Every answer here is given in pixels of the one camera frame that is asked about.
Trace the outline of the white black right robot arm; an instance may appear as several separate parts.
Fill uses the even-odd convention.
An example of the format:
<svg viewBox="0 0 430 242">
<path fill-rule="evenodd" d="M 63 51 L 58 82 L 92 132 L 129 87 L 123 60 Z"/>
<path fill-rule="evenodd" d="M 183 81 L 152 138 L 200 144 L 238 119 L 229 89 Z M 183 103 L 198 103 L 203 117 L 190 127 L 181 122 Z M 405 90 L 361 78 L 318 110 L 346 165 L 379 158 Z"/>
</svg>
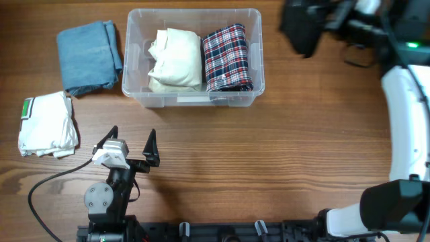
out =
<svg viewBox="0 0 430 242">
<path fill-rule="evenodd" d="M 319 1 L 304 10 L 318 31 L 371 42 L 382 67 L 391 165 L 386 183 L 358 203 L 322 212 L 314 239 L 429 233 L 429 2 Z"/>
</svg>

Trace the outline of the plaid shirt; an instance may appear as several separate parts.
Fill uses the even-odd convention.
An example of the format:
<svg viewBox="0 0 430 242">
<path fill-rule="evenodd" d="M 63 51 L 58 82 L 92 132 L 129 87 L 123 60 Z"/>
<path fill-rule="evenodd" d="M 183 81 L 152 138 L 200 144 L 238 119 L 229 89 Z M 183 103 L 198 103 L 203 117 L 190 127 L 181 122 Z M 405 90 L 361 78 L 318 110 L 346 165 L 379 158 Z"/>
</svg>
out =
<svg viewBox="0 0 430 242">
<path fill-rule="evenodd" d="M 252 91 L 246 29 L 233 24 L 202 39 L 206 91 Z"/>
</svg>

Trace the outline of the black garment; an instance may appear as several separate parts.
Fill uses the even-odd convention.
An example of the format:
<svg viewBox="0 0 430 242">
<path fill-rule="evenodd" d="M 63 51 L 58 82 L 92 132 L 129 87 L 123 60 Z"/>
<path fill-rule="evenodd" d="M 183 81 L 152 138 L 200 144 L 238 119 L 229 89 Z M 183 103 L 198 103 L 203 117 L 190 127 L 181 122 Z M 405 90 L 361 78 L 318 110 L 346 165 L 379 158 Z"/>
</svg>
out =
<svg viewBox="0 0 430 242">
<path fill-rule="evenodd" d="M 323 32 L 328 15 L 328 1 L 286 0 L 279 30 L 297 54 L 310 58 Z"/>
</svg>

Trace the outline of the white label on container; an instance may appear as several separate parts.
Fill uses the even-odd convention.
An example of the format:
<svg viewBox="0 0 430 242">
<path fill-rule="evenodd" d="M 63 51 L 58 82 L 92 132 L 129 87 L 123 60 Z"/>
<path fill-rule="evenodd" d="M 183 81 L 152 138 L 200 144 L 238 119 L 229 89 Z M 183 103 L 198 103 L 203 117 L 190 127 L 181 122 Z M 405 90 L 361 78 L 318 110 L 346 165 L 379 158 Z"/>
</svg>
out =
<svg viewBox="0 0 430 242">
<path fill-rule="evenodd" d="M 178 103 L 207 103 L 211 102 L 208 96 L 178 97 Z"/>
</svg>

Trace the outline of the folded white t-shirt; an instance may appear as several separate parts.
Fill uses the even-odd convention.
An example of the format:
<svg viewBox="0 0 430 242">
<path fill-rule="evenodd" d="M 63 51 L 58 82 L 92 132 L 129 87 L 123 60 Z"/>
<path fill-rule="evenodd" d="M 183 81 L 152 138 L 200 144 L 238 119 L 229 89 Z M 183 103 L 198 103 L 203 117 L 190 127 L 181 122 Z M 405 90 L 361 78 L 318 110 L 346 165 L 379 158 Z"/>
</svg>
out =
<svg viewBox="0 0 430 242">
<path fill-rule="evenodd" d="M 59 159 L 75 153 L 79 139 L 72 120 L 72 100 L 65 92 L 26 98 L 21 112 L 17 144 L 21 156 L 53 155 Z"/>
</svg>

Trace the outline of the cream cloth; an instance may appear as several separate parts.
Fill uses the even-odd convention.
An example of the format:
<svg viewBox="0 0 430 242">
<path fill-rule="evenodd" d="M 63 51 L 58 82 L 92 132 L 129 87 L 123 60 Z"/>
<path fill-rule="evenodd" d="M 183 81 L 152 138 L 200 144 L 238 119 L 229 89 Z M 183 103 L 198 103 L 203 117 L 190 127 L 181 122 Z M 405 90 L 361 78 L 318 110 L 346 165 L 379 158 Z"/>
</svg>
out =
<svg viewBox="0 0 430 242">
<path fill-rule="evenodd" d="M 155 60 L 148 88 L 155 93 L 199 92 L 202 89 L 200 37 L 187 30 L 158 30 L 148 50 Z"/>
</svg>

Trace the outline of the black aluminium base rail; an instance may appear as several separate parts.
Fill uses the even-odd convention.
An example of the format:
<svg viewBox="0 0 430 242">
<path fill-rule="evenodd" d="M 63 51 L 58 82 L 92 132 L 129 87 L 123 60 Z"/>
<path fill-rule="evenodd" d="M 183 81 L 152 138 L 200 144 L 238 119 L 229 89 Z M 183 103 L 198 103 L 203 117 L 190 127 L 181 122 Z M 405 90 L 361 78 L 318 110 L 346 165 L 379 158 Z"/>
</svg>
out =
<svg viewBox="0 0 430 242">
<path fill-rule="evenodd" d="M 228 239 L 239 241 L 316 241 L 310 220 L 265 223 L 180 224 L 131 222 L 119 229 L 79 227 L 77 241 L 189 241 L 211 242 Z"/>
</svg>

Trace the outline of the folded blue denim jeans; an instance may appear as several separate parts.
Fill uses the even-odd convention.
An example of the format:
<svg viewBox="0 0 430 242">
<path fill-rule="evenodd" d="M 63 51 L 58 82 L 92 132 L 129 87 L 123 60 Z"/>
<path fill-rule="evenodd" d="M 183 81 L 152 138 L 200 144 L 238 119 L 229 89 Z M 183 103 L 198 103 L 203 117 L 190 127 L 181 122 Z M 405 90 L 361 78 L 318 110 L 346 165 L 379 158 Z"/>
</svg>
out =
<svg viewBox="0 0 430 242">
<path fill-rule="evenodd" d="M 63 30 L 56 43 L 62 86 L 72 96 L 112 89 L 118 82 L 123 65 L 112 21 Z"/>
</svg>

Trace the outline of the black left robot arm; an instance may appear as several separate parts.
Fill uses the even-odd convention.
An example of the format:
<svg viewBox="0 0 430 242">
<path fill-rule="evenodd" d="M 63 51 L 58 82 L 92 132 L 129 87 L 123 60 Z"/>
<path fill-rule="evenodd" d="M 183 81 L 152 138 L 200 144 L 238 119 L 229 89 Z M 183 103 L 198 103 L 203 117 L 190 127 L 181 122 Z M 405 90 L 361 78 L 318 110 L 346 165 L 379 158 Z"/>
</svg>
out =
<svg viewBox="0 0 430 242">
<path fill-rule="evenodd" d="M 157 148 L 156 130 L 151 130 L 142 154 L 145 159 L 129 159 L 126 141 L 118 138 L 114 126 L 93 148 L 93 162 L 109 169 L 104 182 L 91 185 L 84 196 L 88 209 L 89 225 L 79 227 L 77 241 L 148 241 L 147 232 L 134 215 L 127 215 L 131 191 L 138 188 L 137 173 L 149 173 L 158 167 L 160 156 Z"/>
</svg>

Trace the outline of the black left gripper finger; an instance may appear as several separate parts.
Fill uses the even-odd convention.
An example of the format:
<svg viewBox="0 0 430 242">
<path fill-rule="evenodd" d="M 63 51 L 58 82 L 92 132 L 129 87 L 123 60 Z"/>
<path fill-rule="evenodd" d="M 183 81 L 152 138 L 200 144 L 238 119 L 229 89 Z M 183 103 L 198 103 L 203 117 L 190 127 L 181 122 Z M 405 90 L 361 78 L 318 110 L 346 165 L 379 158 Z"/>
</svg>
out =
<svg viewBox="0 0 430 242">
<path fill-rule="evenodd" d="M 117 138 L 118 137 L 118 127 L 115 125 L 112 129 L 94 146 L 92 154 L 96 154 L 98 149 L 101 149 L 104 143 L 109 138 Z"/>
<path fill-rule="evenodd" d="M 146 162 L 151 167 L 158 167 L 160 164 L 160 155 L 157 148 L 156 130 L 152 129 L 142 154 L 146 157 Z"/>
</svg>

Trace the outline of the clear plastic storage container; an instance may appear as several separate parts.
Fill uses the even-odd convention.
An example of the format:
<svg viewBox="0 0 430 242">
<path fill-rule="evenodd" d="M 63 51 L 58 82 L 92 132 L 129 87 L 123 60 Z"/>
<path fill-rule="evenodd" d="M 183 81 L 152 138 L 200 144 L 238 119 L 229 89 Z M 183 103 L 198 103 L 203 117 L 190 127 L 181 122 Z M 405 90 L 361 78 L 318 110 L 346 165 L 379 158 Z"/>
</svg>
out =
<svg viewBox="0 0 430 242">
<path fill-rule="evenodd" d="M 158 30 L 175 28 L 204 37 L 220 28 L 242 24 L 246 29 L 249 74 L 253 90 L 248 92 L 153 93 L 148 72 L 155 60 L 148 52 Z M 133 9 L 128 14 L 122 91 L 146 108 L 165 106 L 248 107 L 265 90 L 262 17 L 257 9 Z M 207 103 L 178 103 L 178 97 L 208 96 Z"/>
</svg>

